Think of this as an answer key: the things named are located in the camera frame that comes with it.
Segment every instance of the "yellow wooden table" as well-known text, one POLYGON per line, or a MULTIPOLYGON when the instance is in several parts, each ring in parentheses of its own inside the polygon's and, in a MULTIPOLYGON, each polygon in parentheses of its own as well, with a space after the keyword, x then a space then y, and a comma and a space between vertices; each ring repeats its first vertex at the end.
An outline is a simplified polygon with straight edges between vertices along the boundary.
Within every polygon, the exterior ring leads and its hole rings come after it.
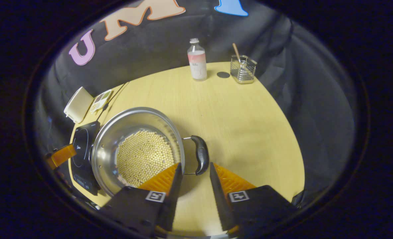
MULTIPOLYGON (((208 147, 210 160, 255 186, 270 185, 288 201, 304 188, 304 165, 295 135, 279 106, 256 79, 240 85, 229 72, 230 62, 207 64, 207 80, 192 79, 189 66, 158 72, 124 86, 99 118, 101 127, 116 114, 146 106, 167 115, 181 137, 198 135, 208 147)), ((120 86, 113 88, 114 95, 120 86)), ((101 110, 89 112, 74 130, 95 121, 101 110)), ((185 172, 195 171, 195 145, 183 141, 185 172)), ((209 236, 222 234, 210 182, 210 172, 184 175, 177 202, 173 234, 209 236)), ((110 197, 103 191, 94 196, 72 180, 74 187, 103 206, 110 197)))

